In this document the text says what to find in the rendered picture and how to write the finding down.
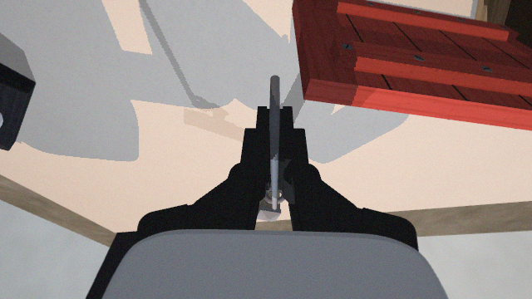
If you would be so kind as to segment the brown wooden cabinet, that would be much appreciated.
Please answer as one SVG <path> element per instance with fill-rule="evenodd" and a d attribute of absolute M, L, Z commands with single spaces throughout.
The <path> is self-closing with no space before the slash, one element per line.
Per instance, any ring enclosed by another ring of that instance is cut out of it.
<path fill-rule="evenodd" d="M 367 0 L 292 12 L 304 100 L 532 131 L 532 0 L 478 0 L 475 20 Z"/>

